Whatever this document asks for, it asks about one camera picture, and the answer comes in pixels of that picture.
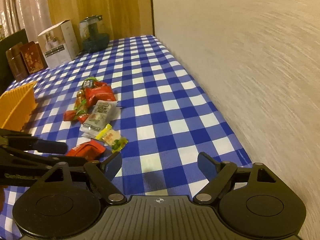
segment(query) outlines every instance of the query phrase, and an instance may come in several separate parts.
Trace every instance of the blue and white checkered tablecloth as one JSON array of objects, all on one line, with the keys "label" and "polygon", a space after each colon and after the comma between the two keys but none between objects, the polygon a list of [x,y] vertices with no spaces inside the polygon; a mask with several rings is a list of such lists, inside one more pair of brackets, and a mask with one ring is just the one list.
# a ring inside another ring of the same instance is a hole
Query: blue and white checkered tablecloth
[{"label": "blue and white checkered tablecloth", "polygon": [[[13,82],[9,89],[37,81],[38,106],[25,131],[66,142],[69,148],[87,141],[80,124],[63,122],[62,116],[73,109],[83,80],[90,76],[110,84],[123,107],[112,125],[129,142],[121,152],[122,169],[112,182],[125,195],[195,195],[208,182],[196,163],[202,151],[217,161],[251,166],[220,112],[154,36],[112,41],[106,50]],[[5,190],[0,236],[7,240],[20,236],[12,207],[25,190]]]}]

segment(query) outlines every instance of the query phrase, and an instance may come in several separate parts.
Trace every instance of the white box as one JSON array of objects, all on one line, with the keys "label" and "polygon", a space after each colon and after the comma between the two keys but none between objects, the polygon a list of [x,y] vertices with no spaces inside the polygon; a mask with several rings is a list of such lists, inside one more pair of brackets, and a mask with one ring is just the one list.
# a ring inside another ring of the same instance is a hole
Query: white box
[{"label": "white box", "polygon": [[41,32],[38,42],[50,69],[74,60],[80,51],[70,20]]}]

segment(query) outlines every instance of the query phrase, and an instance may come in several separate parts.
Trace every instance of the wooden panel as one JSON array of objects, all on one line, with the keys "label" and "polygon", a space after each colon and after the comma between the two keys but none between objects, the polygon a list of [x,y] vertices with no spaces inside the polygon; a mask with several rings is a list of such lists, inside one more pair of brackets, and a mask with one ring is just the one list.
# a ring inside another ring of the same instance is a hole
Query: wooden panel
[{"label": "wooden panel", "polygon": [[81,46],[79,22],[102,14],[111,39],[153,34],[151,0],[48,0],[52,24],[70,19]]}]

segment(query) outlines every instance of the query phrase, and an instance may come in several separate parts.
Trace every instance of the gray ribbed plate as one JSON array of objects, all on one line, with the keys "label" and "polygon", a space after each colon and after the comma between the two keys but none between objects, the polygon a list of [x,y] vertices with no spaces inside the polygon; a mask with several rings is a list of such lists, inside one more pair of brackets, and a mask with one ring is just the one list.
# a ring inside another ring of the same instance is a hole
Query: gray ribbed plate
[{"label": "gray ribbed plate", "polygon": [[133,196],[125,205],[107,208],[93,227],[69,239],[248,240],[226,228],[212,208],[194,205],[187,196]]}]

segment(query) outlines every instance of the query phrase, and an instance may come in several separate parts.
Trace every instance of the hand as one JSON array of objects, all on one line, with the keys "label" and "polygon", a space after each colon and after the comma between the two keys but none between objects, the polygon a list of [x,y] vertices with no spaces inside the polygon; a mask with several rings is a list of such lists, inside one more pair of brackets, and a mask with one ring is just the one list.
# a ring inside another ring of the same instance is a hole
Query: hand
[{"label": "hand", "polygon": [[0,185],[0,212],[2,211],[3,206],[4,206],[4,201],[5,201],[4,189],[6,187],[7,186]]}]

